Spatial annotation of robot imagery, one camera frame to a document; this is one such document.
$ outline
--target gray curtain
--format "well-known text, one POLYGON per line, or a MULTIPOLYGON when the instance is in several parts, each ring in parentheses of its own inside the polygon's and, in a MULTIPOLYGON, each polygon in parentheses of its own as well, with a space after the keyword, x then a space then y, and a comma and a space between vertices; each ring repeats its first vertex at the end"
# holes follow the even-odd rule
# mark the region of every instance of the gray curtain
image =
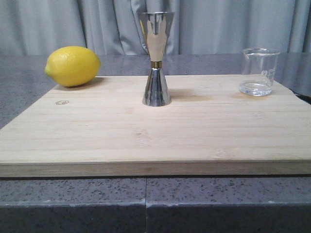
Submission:
POLYGON ((0 0, 0 55, 146 54, 138 12, 175 12, 168 54, 311 51, 311 0, 0 0))

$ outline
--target jigger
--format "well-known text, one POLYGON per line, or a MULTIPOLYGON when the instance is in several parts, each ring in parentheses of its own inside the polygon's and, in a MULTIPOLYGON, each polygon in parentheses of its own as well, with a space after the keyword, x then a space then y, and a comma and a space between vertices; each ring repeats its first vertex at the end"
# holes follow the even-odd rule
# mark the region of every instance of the jigger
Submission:
POLYGON ((162 60, 173 13, 139 13, 139 19, 151 61, 151 70, 142 102, 153 107, 164 106, 171 102, 162 70, 162 60))

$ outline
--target wooden board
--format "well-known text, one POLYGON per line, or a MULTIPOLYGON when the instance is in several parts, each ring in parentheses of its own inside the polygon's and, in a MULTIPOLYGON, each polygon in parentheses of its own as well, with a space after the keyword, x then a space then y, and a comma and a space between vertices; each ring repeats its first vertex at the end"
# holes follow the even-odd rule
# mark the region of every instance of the wooden board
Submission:
POLYGON ((141 103, 145 76, 57 85, 0 130, 0 176, 310 174, 311 106, 242 78, 167 76, 164 107, 141 103))

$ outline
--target gray countertop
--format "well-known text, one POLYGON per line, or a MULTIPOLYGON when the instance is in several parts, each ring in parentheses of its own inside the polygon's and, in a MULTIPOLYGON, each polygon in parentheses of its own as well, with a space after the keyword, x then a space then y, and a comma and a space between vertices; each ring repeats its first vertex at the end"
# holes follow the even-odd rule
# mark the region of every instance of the gray countertop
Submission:
MULTIPOLYGON (((100 59, 100 76, 149 72, 147 55, 100 59)), ((0 56, 0 128, 55 86, 46 60, 0 56)), ((239 74, 242 55, 163 64, 166 75, 239 74)), ((311 53, 281 54, 276 80, 311 96, 311 53)), ((310 218, 307 175, 0 179, 0 232, 311 232, 310 218)))

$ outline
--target jigger cup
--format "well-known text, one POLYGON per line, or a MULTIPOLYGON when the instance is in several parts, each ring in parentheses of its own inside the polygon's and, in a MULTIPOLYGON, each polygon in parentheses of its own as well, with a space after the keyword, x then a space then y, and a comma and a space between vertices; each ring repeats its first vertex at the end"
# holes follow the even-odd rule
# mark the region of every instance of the jigger cup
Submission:
POLYGON ((162 70, 162 60, 173 13, 139 13, 139 19, 151 61, 151 70, 142 102, 147 106, 164 106, 171 102, 162 70))

